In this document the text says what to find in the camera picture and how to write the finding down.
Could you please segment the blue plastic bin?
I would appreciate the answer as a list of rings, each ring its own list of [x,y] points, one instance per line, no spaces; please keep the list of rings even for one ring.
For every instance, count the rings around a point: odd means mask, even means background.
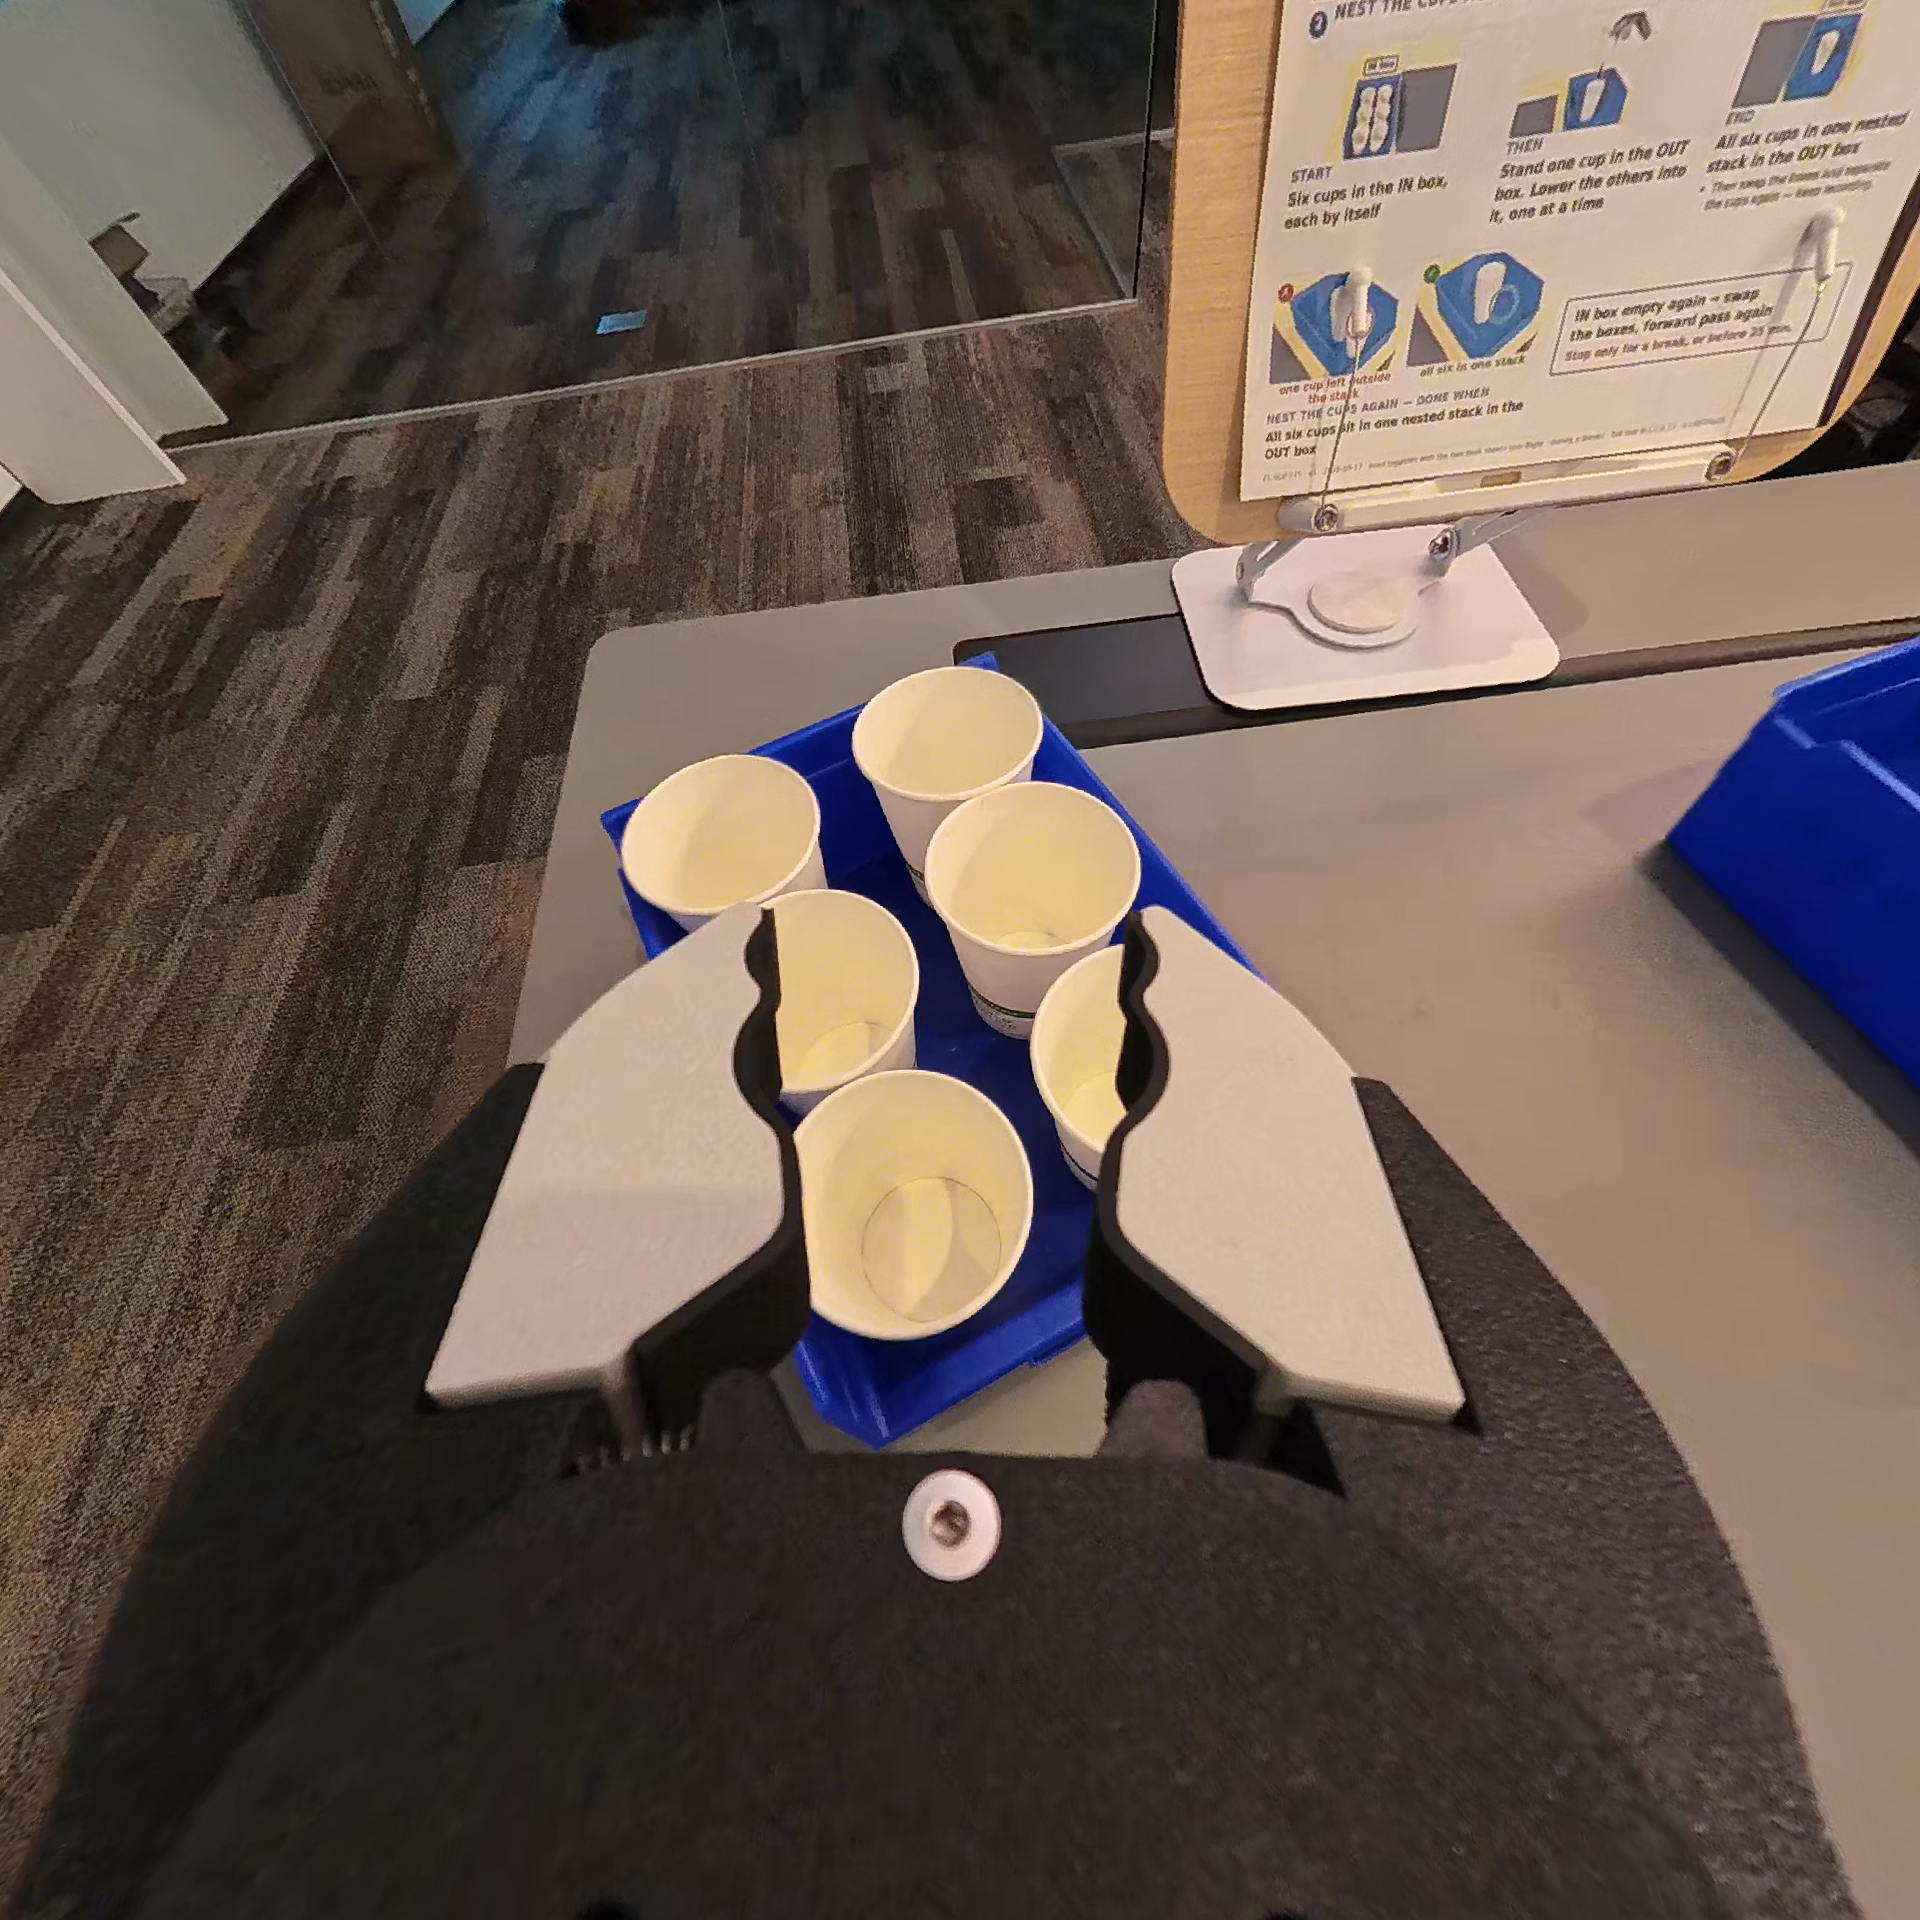
[[[817,1413],[836,1432],[886,1446],[948,1409],[1043,1364],[1085,1338],[1083,1260],[1094,1196],[1069,1170],[1035,1085],[1027,1042],[991,1030],[975,1013],[951,938],[916,893],[874,784],[857,770],[857,708],[769,741],[756,756],[806,780],[822,809],[822,867],[831,886],[889,907],[921,962],[916,1058],[972,1084],[1014,1125],[1035,1176],[1035,1220],[1021,1260],[983,1313],[918,1340],[874,1340],[813,1316],[795,1349]]]
[[[1666,843],[1917,1082],[1917,641],[1778,685]]]

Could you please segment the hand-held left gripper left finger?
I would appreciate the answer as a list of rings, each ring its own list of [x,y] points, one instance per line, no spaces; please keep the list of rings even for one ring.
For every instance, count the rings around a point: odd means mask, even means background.
[[[596,1392],[694,1414],[809,1325],[780,1114],[778,921],[741,904],[587,1006],[546,1051],[425,1377],[441,1409]]]

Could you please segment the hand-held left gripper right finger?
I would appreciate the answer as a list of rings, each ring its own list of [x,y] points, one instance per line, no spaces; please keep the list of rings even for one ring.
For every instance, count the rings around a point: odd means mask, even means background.
[[[1111,1406],[1173,1380],[1210,1436],[1293,1403],[1458,1425],[1469,1394],[1335,1045],[1163,906],[1127,921],[1117,1004],[1087,1243]]]

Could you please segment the black flat mat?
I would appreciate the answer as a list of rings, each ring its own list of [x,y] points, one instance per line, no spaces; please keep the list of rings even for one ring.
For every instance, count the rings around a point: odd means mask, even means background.
[[[1906,643],[1916,636],[1916,614],[1899,614],[1846,621],[1833,628],[1686,641],[1604,657],[1565,657],[1549,677],[1527,684],[1373,696],[1276,710],[1241,710],[1210,696],[1197,672],[1187,625],[1178,612],[1103,619],[991,641],[963,641],[951,657],[961,666],[995,666],[1002,674],[1025,684],[1037,698],[1047,720],[1076,749],[1090,752],[1156,739],[1282,728],[1318,715],[1378,714],[1394,707],[1585,688],[1698,667],[1833,657]]]

